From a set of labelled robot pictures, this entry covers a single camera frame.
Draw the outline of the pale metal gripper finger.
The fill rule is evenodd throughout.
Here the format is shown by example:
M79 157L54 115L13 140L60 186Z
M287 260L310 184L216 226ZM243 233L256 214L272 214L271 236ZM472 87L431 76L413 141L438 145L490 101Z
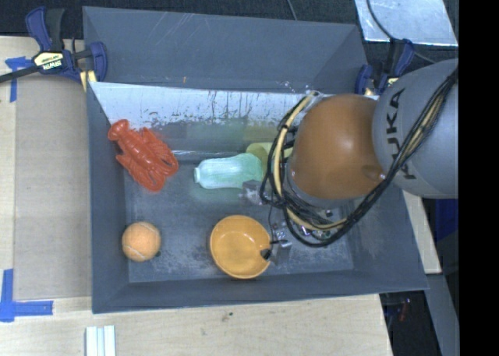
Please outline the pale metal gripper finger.
M250 180L243 182L241 190L241 199L243 202L254 205L262 206L263 202L260 197L261 182Z
M277 265L283 265L289 261L292 243L283 230L272 231L271 261Z

